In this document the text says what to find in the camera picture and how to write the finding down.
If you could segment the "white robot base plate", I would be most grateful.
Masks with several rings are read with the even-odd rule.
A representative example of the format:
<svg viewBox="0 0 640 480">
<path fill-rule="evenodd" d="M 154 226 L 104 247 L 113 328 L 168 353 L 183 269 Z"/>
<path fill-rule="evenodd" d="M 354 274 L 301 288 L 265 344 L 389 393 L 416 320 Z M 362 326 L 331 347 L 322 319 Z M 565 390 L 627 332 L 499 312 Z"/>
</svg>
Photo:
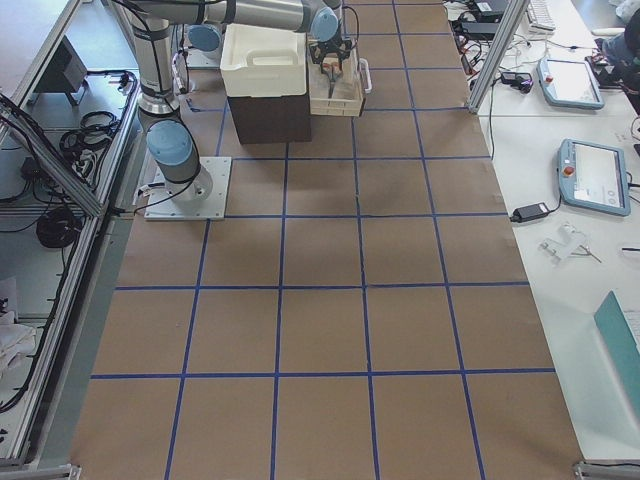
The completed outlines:
<svg viewBox="0 0 640 480">
<path fill-rule="evenodd" d="M 201 170 L 195 181 L 181 190 L 177 185 L 166 185 L 159 167 L 155 168 L 153 183 L 161 183 L 149 192 L 152 206 L 142 211 L 148 221 L 223 220 L 226 211 L 229 181 L 232 169 L 230 157 L 201 157 Z"/>
</svg>

